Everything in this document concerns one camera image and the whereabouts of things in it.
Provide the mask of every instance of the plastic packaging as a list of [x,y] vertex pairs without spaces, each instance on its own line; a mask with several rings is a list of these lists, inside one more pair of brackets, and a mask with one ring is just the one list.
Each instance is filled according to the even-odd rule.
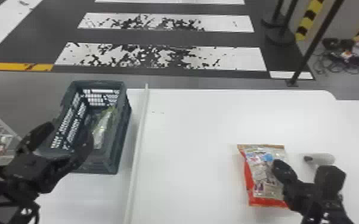
[[285,160],[282,145],[238,145],[245,158],[244,175],[249,205],[258,207],[284,207],[283,185],[271,172],[275,159]]

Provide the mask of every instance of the pole base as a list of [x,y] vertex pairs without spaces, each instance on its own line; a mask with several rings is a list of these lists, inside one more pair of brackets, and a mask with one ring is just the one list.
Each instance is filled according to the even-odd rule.
[[277,46],[289,46],[295,43],[295,35],[286,29],[284,35],[280,35],[281,28],[269,29],[266,31],[267,39]]
[[297,82],[295,82],[294,84],[292,84],[290,79],[285,80],[285,84],[287,85],[287,87],[290,87],[290,88],[297,88],[297,87],[299,87]]
[[263,16],[262,18],[262,24],[265,27],[269,27],[269,28],[275,28],[275,27],[283,27],[284,26],[284,21],[285,18],[283,15],[278,15],[278,18],[276,20],[273,21],[273,14],[272,13],[268,13],[266,15]]

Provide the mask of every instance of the black stanchion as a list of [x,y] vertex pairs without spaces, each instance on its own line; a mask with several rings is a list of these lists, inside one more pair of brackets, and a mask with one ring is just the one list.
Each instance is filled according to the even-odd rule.
[[318,30],[316,36],[314,37],[312,43],[310,44],[308,50],[306,51],[306,54],[304,55],[302,59],[302,63],[297,69],[297,71],[293,74],[292,78],[289,80],[286,80],[288,87],[298,87],[296,84],[296,81],[301,74],[302,70],[305,68],[307,62],[309,61],[310,57],[314,53],[317,45],[320,43],[320,40],[323,38],[326,30],[329,28],[331,22],[333,21],[335,15],[338,13],[341,5],[343,4],[344,0],[336,0],[331,7],[330,12],[328,13],[327,17],[324,19],[323,24],[321,25],[320,29]]
[[281,8],[284,5],[284,0],[278,0],[274,13],[268,13],[263,16],[262,23],[267,27],[283,27],[284,16],[281,15]]
[[288,12],[285,16],[284,26],[281,28],[270,29],[266,32],[266,37],[275,45],[287,46],[295,43],[295,35],[289,30],[289,21],[295,11],[298,0],[292,0]]

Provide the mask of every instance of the tangled wires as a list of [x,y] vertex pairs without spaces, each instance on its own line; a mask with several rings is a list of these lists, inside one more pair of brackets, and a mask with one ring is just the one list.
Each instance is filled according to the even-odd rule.
[[317,74],[324,74],[328,76],[328,71],[331,73],[345,72],[348,74],[359,74],[359,55],[352,53],[349,60],[342,58],[342,52],[324,50],[320,54],[313,54],[317,57],[317,61],[313,64],[313,69]]

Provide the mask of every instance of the crosswalk stripe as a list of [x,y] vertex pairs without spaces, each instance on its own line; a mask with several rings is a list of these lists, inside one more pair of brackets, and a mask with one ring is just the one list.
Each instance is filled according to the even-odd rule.
[[0,5],[0,43],[42,0],[6,0]]
[[260,48],[68,43],[56,65],[266,71]]
[[96,0],[96,2],[243,5],[243,0]]
[[51,71],[52,68],[52,64],[0,63],[0,70],[3,71]]
[[[273,79],[290,79],[294,71],[270,71],[270,76]],[[312,73],[304,71],[299,76],[299,79],[313,79]]]
[[248,15],[87,13],[78,28],[254,32]]

